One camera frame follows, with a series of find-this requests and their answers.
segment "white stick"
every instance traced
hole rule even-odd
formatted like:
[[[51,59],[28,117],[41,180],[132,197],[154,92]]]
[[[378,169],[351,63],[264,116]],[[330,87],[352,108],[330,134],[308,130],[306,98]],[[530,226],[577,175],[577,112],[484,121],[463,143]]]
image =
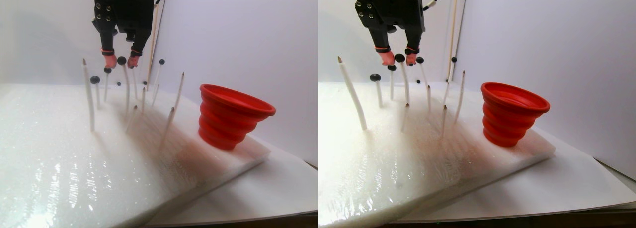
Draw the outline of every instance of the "white stick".
[[[426,80],[426,73],[424,73],[424,66],[422,65],[422,63],[419,63],[419,64],[420,64],[420,69],[422,70],[422,76],[424,77],[424,85],[428,87],[429,82]]]
[[[132,108],[132,117],[128,120],[128,124],[126,125],[126,133],[128,132],[128,128],[130,128],[130,124],[135,120],[135,114],[137,113],[137,106]]]
[[[141,114],[144,114],[144,108],[146,107],[146,88],[141,89]]]
[[[155,86],[155,93],[153,94],[153,103],[150,105],[150,107],[154,107],[155,105],[155,99],[157,99],[157,92],[159,91],[159,84],[157,84],[157,86]]]
[[[450,87],[450,81],[446,82],[446,92],[444,93],[444,100],[441,101],[442,105],[446,105],[446,98],[448,97],[448,88]]]
[[[132,85],[135,89],[135,99],[139,99],[139,97],[137,97],[137,77],[135,76],[135,71],[132,71]]]
[[[347,73],[347,67],[345,66],[345,63],[342,62],[340,56],[338,56],[338,64],[340,64],[340,72],[345,78],[345,84],[347,85],[349,94],[351,94],[351,98],[354,100],[354,104],[356,105],[358,119],[360,120],[360,126],[362,127],[362,130],[366,130],[366,119],[364,119],[364,112],[362,110],[362,106],[360,105],[360,100],[357,98],[356,89],[354,89],[354,86],[351,83],[351,79],[349,78],[349,75]]]
[[[457,112],[455,112],[455,123],[459,119],[459,110],[462,108],[462,101],[464,99],[464,81],[466,80],[466,71],[462,72],[462,86],[459,89],[459,104],[457,105]]]
[[[444,127],[446,125],[446,112],[447,112],[447,108],[446,108],[446,105],[444,105],[444,111],[442,112],[442,115],[441,115],[441,138],[444,137]]]
[[[107,96],[108,96],[108,74],[106,74],[106,84],[104,88],[104,102],[106,102]]]
[[[84,83],[86,83],[86,97],[88,98],[88,112],[90,114],[90,131],[95,131],[95,109],[93,108],[93,92],[90,91],[90,82],[88,82],[88,67],[86,67],[86,59],[82,59],[84,67]]]
[[[400,130],[402,132],[404,132],[404,126],[406,124],[406,117],[408,115],[408,108],[409,108],[409,105],[406,104],[406,107],[404,107],[404,119],[402,119],[402,129]]]
[[[159,69],[157,69],[157,75],[155,75],[155,80],[153,81],[154,85],[155,85],[155,91],[157,90],[157,87],[159,87],[159,84],[157,83],[157,80],[159,79],[159,73],[161,72],[161,64],[159,64]]]
[[[174,107],[170,110],[170,115],[168,115],[168,124],[165,126],[165,130],[163,131],[163,135],[161,135],[161,143],[159,143],[159,149],[163,147],[165,144],[165,138],[168,136],[168,130],[170,129],[170,124],[172,124],[172,120],[174,119]]]
[[[183,78],[186,76],[185,72],[181,73],[181,83],[179,84],[179,92],[177,92],[177,102],[174,103],[174,109],[179,107],[179,99],[181,99],[181,89],[183,88]]]
[[[97,94],[97,109],[99,110],[99,83],[95,84],[95,94]]]
[[[400,62],[399,65],[402,67],[402,75],[404,75],[404,92],[406,93],[406,104],[408,105],[411,103],[411,95],[409,94],[410,90],[408,89],[408,76],[406,76],[404,62]]]
[[[375,82],[375,89],[378,91],[378,105],[382,107],[382,91],[380,91],[380,82]]]
[[[126,71],[126,66],[121,65],[123,68],[123,75],[126,79],[126,117],[128,118],[128,111],[130,110],[130,83],[128,81],[128,72]]]
[[[393,71],[389,74],[389,80],[391,81],[391,100],[393,100]]]
[[[430,85],[427,85],[426,87],[426,96],[427,96],[426,101],[428,101],[429,103],[429,114],[431,114],[431,86]]]

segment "wooden skewer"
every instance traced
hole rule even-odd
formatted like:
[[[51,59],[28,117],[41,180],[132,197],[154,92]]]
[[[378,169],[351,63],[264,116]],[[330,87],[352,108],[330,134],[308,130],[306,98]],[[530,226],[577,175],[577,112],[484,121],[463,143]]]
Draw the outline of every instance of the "wooden skewer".
[[[108,96],[108,74],[106,74],[106,84],[104,87],[104,102],[106,102],[106,97]]]
[[[429,112],[428,113],[431,114],[431,86],[430,85],[427,85],[427,87],[426,87],[426,96],[427,96],[426,101],[428,101],[428,103],[429,103]]]
[[[136,113],[137,113],[137,106],[135,105],[135,107],[132,108],[132,117],[130,117],[130,119],[128,120],[128,124],[126,125],[126,133],[128,132],[128,129],[130,128],[130,124],[132,124],[133,121],[135,120]]]
[[[466,71],[462,72],[462,86],[459,89],[459,104],[457,105],[457,112],[455,112],[455,123],[459,120],[459,110],[462,109],[462,101],[464,99],[464,81],[466,80]]]
[[[391,83],[391,100],[393,100],[393,71],[389,74],[389,80]]]
[[[123,68],[123,75],[126,79],[126,117],[128,118],[128,111],[130,110],[130,82],[128,81],[128,71],[126,70],[126,65],[121,65]]]
[[[170,124],[172,124],[172,120],[174,119],[174,107],[170,110],[170,115],[168,115],[168,124],[165,126],[165,130],[161,135],[161,143],[159,143],[159,149],[163,148],[163,144],[165,144],[165,139],[168,136],[168,130],[170,130]]]
[[[144,109],[146,107],[146,88],[141,89],[141,114],[144,114]]]
[[[137,97],[137,77],[135,76],[136,72],[134,70],[132,70],[132,85],[135,89],[135,99],[139,99],[139,97]]]
[[[157,84],[157,86],[155,86],[155,91],[154,91],[154,94],[153,94],[153,103],[150,104],[150,107],[154,107],[155,99],[157,99],[158,92],[159,92],[159,84]]]
[[[95,95],[97,95],[97,109],[99,110],[99,83],[95,84]]]
[[[95,108],[93,108],[93,92],[90,91],[90,82],[88,82],[88,67],[86,59],[82,59],[82,67],[84,69],[84,83],[86,83],[86,97],[88,99],[88,113],[90,116],[90,131],[95,131]]]
[[[357,98],[356,90],[354,89],[353,84],[351,83],[351,79],[347,73],[347,67],[345,63],[342,62],[340,56],[338,56],[338,64],[340,64],[340,72],[342,73],[343,78],[345,78],[345,84],[347,85],[347,89],[351,98],[354,100],[354,104],[356,105],[356,110],[358,114],[358,119],[360,120],[360,126],[362,130],[366,130],[366,119],[364,119],[364,111],[362,110],[362,105],[360,105],[360,100]]]
[[[408,88],[408,76],[406,75],[406,69],[404,67],[404,62],[399,63],[400,67],[402,67],[402,75],[404,76],[404,92],[406,93],[406,104],[411,103],[411,94],[410,89]]]
[[[444,93],[444,99],[441,102],[442,105],[446,105],[446,98],[448,97],[448,88],[450,87],[450,81],[446,82],[446,92]]]
[[[447,108],[446,108],[446,105],[444,105],[444,110],[442,112],[442,117],[441,117],[441,138],[444,137],[444,128],[446,126],[446,113],[447,113]]]
[[[177,92],[177,102],[174,103],[174,109],[176,110],[179,107],[179,99],[181,98],[181,90],[183,89],[183,79],[185,78],[186,73],[181,73],[181,83],[179,83],[179,92]]]

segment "red silicone cup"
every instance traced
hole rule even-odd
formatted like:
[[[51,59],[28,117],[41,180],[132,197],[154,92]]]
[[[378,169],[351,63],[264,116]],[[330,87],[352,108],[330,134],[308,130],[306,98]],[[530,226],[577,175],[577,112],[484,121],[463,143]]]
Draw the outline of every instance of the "red silicone cup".
[[[483,94],[483,134],[498,146],[511,147],[523,138],[534,120],[550,110],[550,103],[524,89],[486,82]]]
[[[254,96],[218,85],[200,87],[199,135],[211,146],[231,150],[256,128],[276,114],[276,108]]]

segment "white wall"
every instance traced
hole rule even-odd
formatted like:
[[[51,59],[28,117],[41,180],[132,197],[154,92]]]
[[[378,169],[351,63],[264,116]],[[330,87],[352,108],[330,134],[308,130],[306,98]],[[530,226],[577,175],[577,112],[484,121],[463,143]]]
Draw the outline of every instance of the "white wall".
[[[422,0],[424,4],[431,0]],[[382,66],[380,56],[373,49],[369,30],[364,28],[354,8],[356,0],[318,0],[318,80],[325,82],[343,81],[338,69],[336,56],[347,63],[347,69],[354,82],[370,82],[369,75],[378,73],[388,78],[389,70]],[[447,79],[450,63],[450,31],[452,28],[452,6],[454,0],[438,0],[436,6],[424,12],[426,32],[422,34],[420,53],[424,58],[426,76],[431,81]],[[455,44],[463,13],[464,0],[457,0],[455,24]],[[389,34],[389,45],[393,53],[402,53],[406,48],[404,30],[397,29]],[[421,78],[419,66],[409,78],[415,82]],[[396,80],[402,81],[401,74]]]
[[[636,0],[466,0],[455,76],[543,96],[539,128],[636,178],[635,13]]]
[[[253,135],[318,165],[316,0],[166,0],[153,72],[200,103],[212,83],[268,101],[276,115]]]
[[[82,58],[89,73],[104,79],[104,56],[91,23],[94,0],[0,0],[0,82],[84,83]],[[137,79],[144,80],[150,65],[152,37],[146,42]],[[132,43],[119,33],[114,38],[117,56],[130,55]],[[120,67],[109,83],[123,80]]]

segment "white styrofoam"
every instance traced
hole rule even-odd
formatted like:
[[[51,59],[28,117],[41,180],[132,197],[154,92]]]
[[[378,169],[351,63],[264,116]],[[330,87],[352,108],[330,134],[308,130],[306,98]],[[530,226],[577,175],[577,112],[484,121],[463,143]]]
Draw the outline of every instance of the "white styrofoam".
[[[539,128],[635,179],[635,10],[634,0],[466,0],[455,78],[543,96],[552,108]]]
[[[186,84],[263,99],[277,113],[252,133],[318,166],[317,7],[316,0],[166,0],[155,53],[165,58],[161,88],[176,91],[174,79],[186,72]],[[201,101],[197,87],[183,96]]]
[[[409,107],[404,87],[396,87],[391,101],[389,87],[383,86],[381,108],[373,83],[354,87],[366,115],[365,131],[345,85],[318,83],[321,227],[379,226],[417,207],[436,209],[443,201],[544,160],[554,151],[532,130],[511,148],[489,142],[482,132],[480,92],[464,93],[456,124],[459,90],[450,92],[441,137],[445,83],[431,85],[431,114],[423,84],[411,84]]]
[[[318,81],[343,82],[335,64],[336,56],[355,63],[348,68],[353,82],[368,82],[373,73],[388,78],[389,71],[382,66],[382,60],[375,52],[369,30],[364,28],[356,13],[356,0],[318,0],[318,4]],[[447,79],[450,47],[454,49],[453,54],[457,50],[464,0],[457,0],[455,36],[451,43],[453,6],[454,0],[438,0],[434,7],[423,12],[426,31],[422,34],[418,56],[424,58],[431,81]],[[388,39],[391,51],[404,55],[407,43],[404,30],[398,28],[388,35]],[[402,80],[402,75],[395,76]]]
[[[543,130],[534,130],[556,147],[554,157],[449,201],[438,210],[416,210],[397,222],[546,215],[636,201],[636,194],[594,158]]]
[[[186,206],[159,212],[145,226],[244,222],[318,210],[318,172],[302,159],[255,139],[272,150],[267,162]]]
[[[146,100],[143,114],[132,96],[130,107],[139,107],[128,133],[133,110],[126,119],[123,87],[111,85],[107,102],[95,107],[94,133],[83,86],[3,84],[0,91],[2,227],[139,226],[270,153],[250,137],[232,151],[210,146],[197,134],[198,105],[185,98],[159,147],[175,102],[163,91],[154,107]]]

